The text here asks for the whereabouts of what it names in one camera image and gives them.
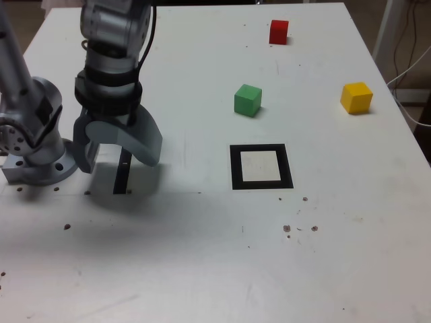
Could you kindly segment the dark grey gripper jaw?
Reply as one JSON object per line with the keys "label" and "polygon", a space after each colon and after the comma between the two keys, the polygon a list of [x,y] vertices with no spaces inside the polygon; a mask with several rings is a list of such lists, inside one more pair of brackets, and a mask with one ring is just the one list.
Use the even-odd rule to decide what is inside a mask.
{"label": "dark grey gripper jaw", "polygon": [[73,126],[73,157],[78,168],[87,174],[93,172],[100,148],[98,143],[86,135],[86,127],[91,121],[90,116],[81,114]]}

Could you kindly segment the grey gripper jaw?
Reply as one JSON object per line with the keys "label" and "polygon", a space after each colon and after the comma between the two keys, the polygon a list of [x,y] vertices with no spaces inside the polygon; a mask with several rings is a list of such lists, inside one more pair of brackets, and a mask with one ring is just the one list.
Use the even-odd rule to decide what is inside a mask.
{"label": "grey gripper jaw", "polygon": [[147,166],[154,167],[160,161],[161,132],[152,115],[141,105],[126,116],[101,116],[89,122],[86,135],[97,144],[126,149]]}

